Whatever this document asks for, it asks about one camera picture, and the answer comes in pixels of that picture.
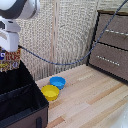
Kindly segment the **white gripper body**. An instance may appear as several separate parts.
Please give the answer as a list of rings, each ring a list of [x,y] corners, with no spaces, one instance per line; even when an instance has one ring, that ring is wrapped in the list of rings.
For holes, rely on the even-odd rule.
[[[15,52],[18,49],[19,35],[0,29],[0,46],[8,52]]]

